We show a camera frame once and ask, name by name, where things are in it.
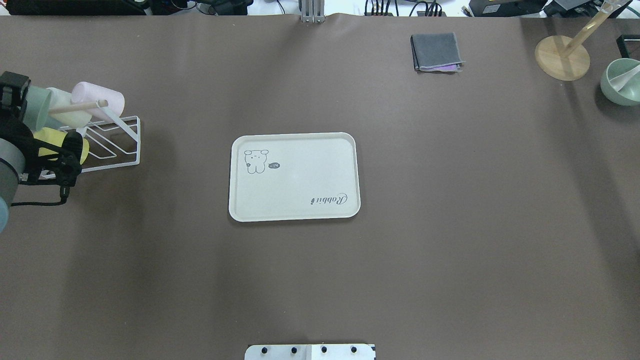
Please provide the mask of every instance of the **wooden base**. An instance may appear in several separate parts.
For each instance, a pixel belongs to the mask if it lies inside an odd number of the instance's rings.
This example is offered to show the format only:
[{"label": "wooden base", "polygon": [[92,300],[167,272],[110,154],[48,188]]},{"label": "wooden base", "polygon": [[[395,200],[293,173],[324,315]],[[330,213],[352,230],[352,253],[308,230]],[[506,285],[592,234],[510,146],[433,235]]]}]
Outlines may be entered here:
[{"label": "wooden base", "polygon": [[589,53],[579,45],[571,55],[563,58],[560,52],[569,44],[570,37],[554,35],[542,39],[536,46],[536,61],[549,76],[558,80],[578,80],[589,70]]}]

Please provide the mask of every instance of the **cartoon bear illustration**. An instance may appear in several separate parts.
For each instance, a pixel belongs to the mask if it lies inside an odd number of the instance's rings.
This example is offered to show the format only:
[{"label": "cartoon bear illustration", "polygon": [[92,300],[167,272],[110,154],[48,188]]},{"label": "cartoon bear illustration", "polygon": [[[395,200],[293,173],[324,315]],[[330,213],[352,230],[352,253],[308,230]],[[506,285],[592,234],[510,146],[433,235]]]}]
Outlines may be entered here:
[{"label": "cartoon bear illustration", "polygon": [[268,150],[247,150],[244,152],[244,163],[249,174],[261,174],[264,172],[264,164],[267,162]]}]

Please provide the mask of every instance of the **white cup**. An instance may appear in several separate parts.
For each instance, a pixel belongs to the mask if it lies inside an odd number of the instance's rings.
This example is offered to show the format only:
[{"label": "white cup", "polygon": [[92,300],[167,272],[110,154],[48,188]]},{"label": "white cup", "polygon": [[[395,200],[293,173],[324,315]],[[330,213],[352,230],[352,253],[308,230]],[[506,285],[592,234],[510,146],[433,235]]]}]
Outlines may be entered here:
[{"label": "white cup", "polygon": [[[124,111],[124,95],[120,92],[107,89],[96,84],[87,83],[86,81],[78,83],[74,86],[74,89],[71,90],[71,103],[73,104],[98,100],[107,100],[109,102],[109,109],[118,117],[122,115],[122,112]],[[90,109],[87,110],[87,112],[101,120],[113,122],[100,109]]]},{"label": "white cup", "polygon": [[[57,88],[47,89],[51,90],[52,93],[51,105],[49,106],[50,110],[71,105],[71,93]],[[72,111],[70,113],[51,114],[50,116],[73,129],[86,126],[91,120],[91,114],[86,111]]]}]

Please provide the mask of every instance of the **green bowl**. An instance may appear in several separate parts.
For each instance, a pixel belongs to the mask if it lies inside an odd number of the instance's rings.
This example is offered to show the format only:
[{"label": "green bowl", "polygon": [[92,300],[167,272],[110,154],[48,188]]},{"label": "green bowl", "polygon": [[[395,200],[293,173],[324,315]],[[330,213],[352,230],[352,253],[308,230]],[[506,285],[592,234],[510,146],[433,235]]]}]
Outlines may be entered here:
[{"label": "green bowl", "polygon": [[622,58],[612,61],[604,70],[600,79],[600,88],[607,99],[618,105],[633,106],[640,104],[640,76],[634,76],[620,91],[613,90],[611,79],[633,69],[640,61]]}]

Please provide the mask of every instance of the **yellow cup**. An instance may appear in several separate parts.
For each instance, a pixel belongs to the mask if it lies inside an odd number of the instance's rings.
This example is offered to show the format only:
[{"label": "yellow cup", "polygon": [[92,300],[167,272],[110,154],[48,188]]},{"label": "yellow cup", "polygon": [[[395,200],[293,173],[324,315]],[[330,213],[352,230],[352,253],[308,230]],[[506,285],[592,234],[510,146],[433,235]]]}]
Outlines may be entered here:
[{"label": "yellow cup", "polygon": [[[49,127],[43,127],[42,130],[34,133],[33,137],[38,140],[47,142],[51,145],[62,147],[62,141],[64,141],[66,135],[67,133],[64,131],[51,129]],[[50,154],[57,154],[57,152],[49,149],[44,149],[43,147],[41,147],[40,151],[38,152],[38,156],[45,156]],[[89,141],[87,139],[82,139],[82,155],[80,156],[80,164],[84,163],[87,155],[89,155]]]}]

